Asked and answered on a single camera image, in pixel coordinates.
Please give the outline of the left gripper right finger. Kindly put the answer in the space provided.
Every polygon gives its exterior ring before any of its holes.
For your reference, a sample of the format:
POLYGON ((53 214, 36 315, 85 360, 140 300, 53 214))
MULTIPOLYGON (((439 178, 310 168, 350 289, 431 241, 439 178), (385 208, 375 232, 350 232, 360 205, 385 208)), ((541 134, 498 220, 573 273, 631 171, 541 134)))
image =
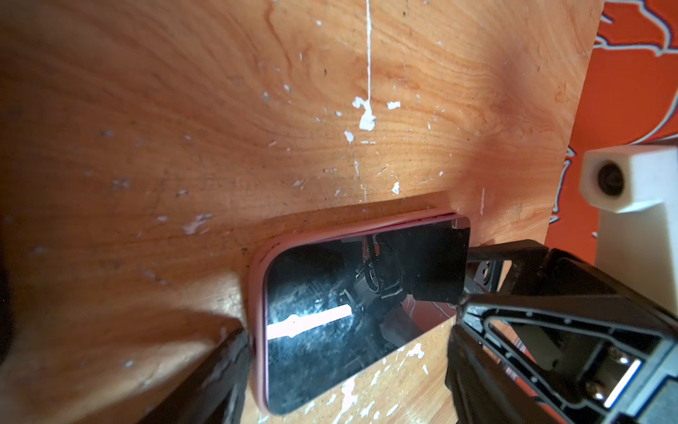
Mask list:
POLYGON ((459 423, 555 423, 460 325, 448 339, 445 384, 459 423))

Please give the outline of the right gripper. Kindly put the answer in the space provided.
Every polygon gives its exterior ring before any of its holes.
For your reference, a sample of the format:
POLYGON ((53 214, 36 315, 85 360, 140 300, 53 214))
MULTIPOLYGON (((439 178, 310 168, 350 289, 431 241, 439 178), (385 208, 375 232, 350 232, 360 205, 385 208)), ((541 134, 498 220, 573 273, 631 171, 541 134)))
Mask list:
POLYGON ((535 240, 470 247, 457 325, 555 423, 674 423, 677 318, 535 240))

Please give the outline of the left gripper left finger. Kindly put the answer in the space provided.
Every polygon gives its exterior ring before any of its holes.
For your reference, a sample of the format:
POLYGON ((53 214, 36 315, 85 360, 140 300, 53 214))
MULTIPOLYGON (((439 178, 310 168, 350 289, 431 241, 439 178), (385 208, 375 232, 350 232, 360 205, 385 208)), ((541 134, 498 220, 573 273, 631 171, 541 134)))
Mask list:
POLYGON ((246 330, 222 341, 142 423, 240 423, 251 368, 246 330))

